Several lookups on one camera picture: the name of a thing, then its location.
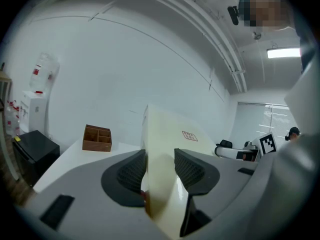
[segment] person wearing cap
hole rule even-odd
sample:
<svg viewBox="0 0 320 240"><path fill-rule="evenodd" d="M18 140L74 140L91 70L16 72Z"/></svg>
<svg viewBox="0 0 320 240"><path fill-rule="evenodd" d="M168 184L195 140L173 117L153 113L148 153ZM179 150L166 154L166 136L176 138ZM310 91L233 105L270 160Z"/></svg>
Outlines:
<svg viewBox="0 0 320 240"><path fill-rule="evenodd" d="M300 38L302 73L315 54L317 42L301 15L287 0L239 0L238 16L245 26L257 27L262 32L294 29Z"/></svg>
<svg viewBox="0 0 320 240"><path fill-rule="evenodd" d="M288 134L288 140L291 142L296 141L300 136L300 131L297 127L292 127Z"/></svg>

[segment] white ceiling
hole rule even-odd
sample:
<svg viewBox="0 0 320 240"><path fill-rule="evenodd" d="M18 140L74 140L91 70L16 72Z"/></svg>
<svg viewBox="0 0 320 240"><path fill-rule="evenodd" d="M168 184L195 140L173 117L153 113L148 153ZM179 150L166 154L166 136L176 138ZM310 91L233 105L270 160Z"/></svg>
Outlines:
<svg viewBox="0 0 320 240"><path fill-rule="evenodd" d="M272 47L299 47L299 38L294 29L262 33L257 42L252 38L254 29L243 22L234 25L228 13L228 6L237 6L239 0L197 0L210 12L229 41L239 51L246 70L245 80L248 90L256 88L289 89L301 75L300 58L268 59L267 49Z"/></svg>

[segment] wooden floor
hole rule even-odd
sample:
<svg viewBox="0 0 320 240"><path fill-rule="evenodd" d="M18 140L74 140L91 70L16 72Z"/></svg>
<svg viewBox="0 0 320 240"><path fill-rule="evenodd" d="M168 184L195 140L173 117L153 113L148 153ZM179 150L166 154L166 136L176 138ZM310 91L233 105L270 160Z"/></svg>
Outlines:
<svg viewBox="0 0 320 240"><path fill-rule="evenodd" d="M12 202L19 206L24 206L27 200L35 193L32 187L30 187L22 178L12 147L11 136L6 135L6 130L3 128L3 132L5 135L6 148L8 150L11 161L13 162L14 168L19 176L19 179L15 181L12 177L9 168L6 164L4 154L2 149L0 148L0 176L2 181L12 198Z"/></svg>

